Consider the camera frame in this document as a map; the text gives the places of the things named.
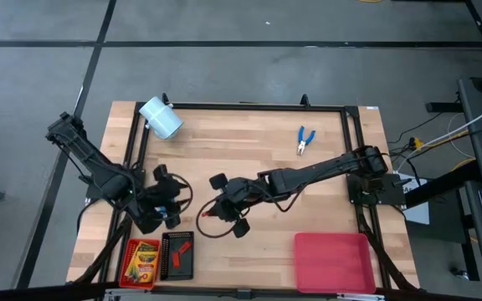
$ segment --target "black floor stripe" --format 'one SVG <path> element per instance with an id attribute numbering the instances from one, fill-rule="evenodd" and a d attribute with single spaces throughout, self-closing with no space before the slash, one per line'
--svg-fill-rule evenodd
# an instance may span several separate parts
<path id="1" fill-rule="evenodd" d="M 482 41 L 109 41 L 104 48 L 125 47 L 314 47 L 314 48 L 482 48 Z"/>
<path id="2" fill-rule="evenodd" d="M 83 108 L 85 107 L 85 101 L 88 96 L 90 85 L 92 84 L 92 79 L 94 78 L 94 73 L 96 71 L 96 66 L 98 60 L 100 59 L 101 46 L 100 44 L 104 41 L 105 35 L 109 28 L 110 20 L 112 19 L 113 12 L 115 10 L 116 0 L 110 0 L 109 5 L 105 11 L 104 22 L 101 25 L 100 33 L 95 42 L 95 47 L 90 57 L 89 66 L 85 73 L 83 79 L 83 84 L 81 86 L 81 91 L 77 102 L 75 103 L 74 115 L 80 117 L 83 113 Z M 44 236 L 48 229 L 49 219 L 53 212 L 55 206 L 55 201 L 57 199 L 57 193 L 59 192 L 60 185 L 63 181 L 64 170 L 66 168 L 66 163 L 68 158 L 63 154 L 62 151 L 57 155 L 55 160 L 54 168 L 50 181 L 46 186 L 45 193 L 42 200 L 42 206 L 39 211 L 39 218 L 35 225 L 32 238 L 30 239 L 30 244 L 26 245 L 23 255 L 23 261 L 20 263 L 18 268 L 21 268 L 19 273 L 17 273 L 18 281 L 16 288 L 27 288 L 31 282 L 31 277 L 33 276 L 34 267 L 38 260 L 38 255 L 40 254 L 40 248 L 42 247 L 42 242 L 44 241 Z"/>
<path id="3" fill-rule="evenodd" d="M 74 48 L 74 47 L 94 47 L 96 41 L 79 40 L 0 40 L 0 47 L 32 47 L 32 48 Z"/>

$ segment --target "small black container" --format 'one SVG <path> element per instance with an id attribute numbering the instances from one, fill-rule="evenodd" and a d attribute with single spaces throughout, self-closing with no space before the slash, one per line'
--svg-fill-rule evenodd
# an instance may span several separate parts
<path id="1" fill-rule="evenodd" d="M 180 256 L 180 267 L 172 265 L 172 254 L 178 252 L 182 245 L 189 241 L 191 247 Z M 166 232 L 162 235 L 160 280 L 189 280 L 194 269 L 194 232 Z"/>

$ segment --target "pink plastic tray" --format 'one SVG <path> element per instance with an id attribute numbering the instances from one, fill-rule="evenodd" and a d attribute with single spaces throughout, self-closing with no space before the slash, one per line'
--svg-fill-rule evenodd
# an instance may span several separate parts
<path id="1" fill-rule="evenodd" d="M 295 276 L 302 293 L 374 293 L 369 242 L 360 233 L 297 233 Z"/>

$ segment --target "red tray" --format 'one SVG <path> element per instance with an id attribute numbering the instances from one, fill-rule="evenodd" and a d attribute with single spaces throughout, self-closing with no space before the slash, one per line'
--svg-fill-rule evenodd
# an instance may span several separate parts
<path id="1" fill-rule="evenodd" d="M 131 258 L 133 257 L 133 253 L 135 252 L 137 245 L 139 242 L 146 242 L 151 246 L 157 246 L 158 256 L 161 256 L 159 253 L 161 248 L 161 242 L 157 239 L 139 239 L 139 238 L 131 238 L 126 245 L 126 251 L 124 252 L 124 262 L 122 265 L 122 273 L 120 273 L 120 279 L 118 280 L 118 284 L 121 288 L 144 288 L 144 289 L 152 289 L 154 287 L 154 283 L 156 282 L 157 278 L 157 265 L 159 265 L 160 261 L 157 260 L 157 265 L 154 267 L 153 279 L 149 283 L 134 283 L 130 278 L 124 276 L 126 273 L 128 265 L 130 265 Z"/>
<path id="2" fill-rule="evenodd" d="M 360 233 L 297 233 L 295 276 L 302 293 L 375 293 L 369 242 Z"/>

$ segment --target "yellow cable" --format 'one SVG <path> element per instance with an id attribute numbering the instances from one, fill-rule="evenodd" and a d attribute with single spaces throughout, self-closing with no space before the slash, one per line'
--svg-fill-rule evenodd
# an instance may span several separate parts
<path id="1" fill-rule="evenodd" d="M 468 158 L 468 159 L 466 159 L 466 160 L 462 160 L 461 162 L 457 163 L 457 165 L 456 165 L 455 167 L 453 167 L 453 168 L 451 169 L 451 171 L 454 171 L 454 170 L 456 170 L 457 168 L 463 166 L 464 164 L 470 163 L 471 161 L 475 161 L 475 158 Z"/>
<path id="2" fill-rule="evenodd" d="M 438 145 L 442 145 L 442 144 L 444 144 L 444 143 L 446 143 L 446 142 L 448 142 L 448 141 L 455 140 L 455 139 L 457 139 L 457 138 L 459 138 L 459 137 L 461 137 L 461 136 L 463 136 L 463 135 L 467 135 L 467 134 L 468 134 L 468 130 L 463 130 L 463 131 L 461 131 L 460 133 L 455 134 L 455 135 L 449 137 L 448 139 L 442 140 L 442 141 L 440 141 L 440 142 L 437 143 L 437 144 L 427 145 L 427 146 L 425 146 L 425 147 L 428 147 L 428 148 L 436 147 L 436 146 L 438 146 Z"/>

